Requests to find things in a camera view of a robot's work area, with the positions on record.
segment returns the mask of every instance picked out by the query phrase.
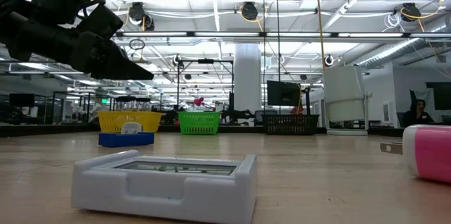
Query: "yellow basket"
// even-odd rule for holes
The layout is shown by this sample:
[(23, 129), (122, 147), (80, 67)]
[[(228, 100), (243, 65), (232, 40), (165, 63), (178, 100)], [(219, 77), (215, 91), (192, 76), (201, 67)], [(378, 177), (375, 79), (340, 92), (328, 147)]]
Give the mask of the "yellow basket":
[(126, 122), (140, 123), (143, 132), (156, 132), (163, 115), (151, 111), (99, 111), (98, 114), (102, 132), (121, 132)]

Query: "white plastic tray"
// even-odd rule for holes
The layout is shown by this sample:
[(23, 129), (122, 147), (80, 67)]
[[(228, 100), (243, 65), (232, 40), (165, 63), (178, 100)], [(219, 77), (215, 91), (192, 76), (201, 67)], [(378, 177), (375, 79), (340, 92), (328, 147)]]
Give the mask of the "white plastic tray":
[(249, 224), (257, 157), (243, 161), (139, 156), (138, 151), (78, 161), (72, 206), (208, 223)]

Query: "black basket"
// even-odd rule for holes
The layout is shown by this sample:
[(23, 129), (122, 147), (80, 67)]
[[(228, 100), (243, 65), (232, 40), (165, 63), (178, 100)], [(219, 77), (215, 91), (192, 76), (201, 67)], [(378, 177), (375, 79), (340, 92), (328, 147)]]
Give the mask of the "black basket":
[(319, 115), (263, 115), (268, 135), (314, 135)]

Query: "woman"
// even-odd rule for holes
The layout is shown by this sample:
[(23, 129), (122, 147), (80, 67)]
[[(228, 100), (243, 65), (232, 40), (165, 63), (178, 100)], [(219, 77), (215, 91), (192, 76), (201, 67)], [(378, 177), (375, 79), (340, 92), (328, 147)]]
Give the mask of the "woman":
[(410, 125), (427, 125), (429, 123), (433, 123), (434, 120), (431, 116), (424, 111), (424, 107), (426, 106), (426, 102), (424, 100), (416, 100), (416, 106), (410, 108), (410, 111), (404, 114), (402, 121), (404, 126)]

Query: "blue container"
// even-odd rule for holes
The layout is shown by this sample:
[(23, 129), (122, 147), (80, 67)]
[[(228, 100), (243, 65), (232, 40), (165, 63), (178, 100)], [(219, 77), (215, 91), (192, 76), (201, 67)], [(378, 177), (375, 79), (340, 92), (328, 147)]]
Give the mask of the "blue container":
[(99, 145), (103, 147), (133, 147), (145, 146), (153, 143), (153, 132), (139, 132), (138, 134), (133, 135), (104, 132), (99, 134)]

